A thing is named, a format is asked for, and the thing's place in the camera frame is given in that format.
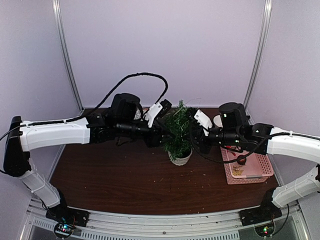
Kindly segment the red bauble ornament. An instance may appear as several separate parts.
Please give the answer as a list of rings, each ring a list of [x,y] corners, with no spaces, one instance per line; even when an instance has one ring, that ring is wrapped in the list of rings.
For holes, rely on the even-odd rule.
[[[239,155],[237,157],[237,163],[241,166],[245,165],[247,162],[247,158],[244,155]]]

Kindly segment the small green christmas tree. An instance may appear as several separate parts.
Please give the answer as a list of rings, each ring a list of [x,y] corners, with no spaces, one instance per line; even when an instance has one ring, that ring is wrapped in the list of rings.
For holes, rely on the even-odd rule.
[[[170,110],[163,119],[163,124],[171,136],[164,137],[162,148],[168,154],[170,162],[179,167],[186,165],[193,153],[188,110],[189,108],[181,99],[177,107]]]

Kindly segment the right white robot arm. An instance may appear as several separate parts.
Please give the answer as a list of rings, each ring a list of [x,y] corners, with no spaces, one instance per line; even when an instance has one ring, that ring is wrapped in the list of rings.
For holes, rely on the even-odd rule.
[[[270,190],[265,203],[256,210],[259,220],[268,220],[285,205],[304,198],[320,190],[320,138],[294,131],[284,130],[265,123],[250,124],[243,104],[228,102],[218,108],[222,126],[214,126],[213,121],[201,110],[191,115],[199,126],[197,136],[200,152],[208,154],[212,146],[240,147],[244,157],[252,154],[283,155],[316,164],[309,172],[294,181]]]

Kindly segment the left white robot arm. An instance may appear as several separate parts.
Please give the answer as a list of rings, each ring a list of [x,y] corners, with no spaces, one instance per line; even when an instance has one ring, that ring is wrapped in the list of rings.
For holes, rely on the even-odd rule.
[[[163,104],[157,102],[143,111],[137,96],[120,93],[102,113],[92,112],[76,120],[31,122],[15,116],[5,134],[3,171],[21,180],[43,201],[48,212],[61,222],[67,222],[72,218],[71,209],[62,192],[37,173],[30,162],[30,151],[58,145],[100,144],[119,137],[130,138],[131,141],[142,139],[148,147],[158,147],[164,131],[154,122],[162,110]]]

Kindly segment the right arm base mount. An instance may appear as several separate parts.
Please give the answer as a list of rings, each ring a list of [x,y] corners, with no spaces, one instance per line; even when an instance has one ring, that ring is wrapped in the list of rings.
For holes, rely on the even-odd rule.
[[[243,227],[271,221],[281,217],[282,215],[283,214],[280,209],[271,210],[260,207],[244,209],[239,212],[239,217]]]

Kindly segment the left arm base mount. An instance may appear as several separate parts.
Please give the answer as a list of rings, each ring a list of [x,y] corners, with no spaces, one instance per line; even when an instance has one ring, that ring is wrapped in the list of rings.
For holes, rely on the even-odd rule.
[[[58,216],[51,213],[49,210],[46,212],[45,217],[56,222],[75,225],[79,227],[86,227],[89,220],[90,213],[85,210],[68,208],[67,213],[64,216]]]

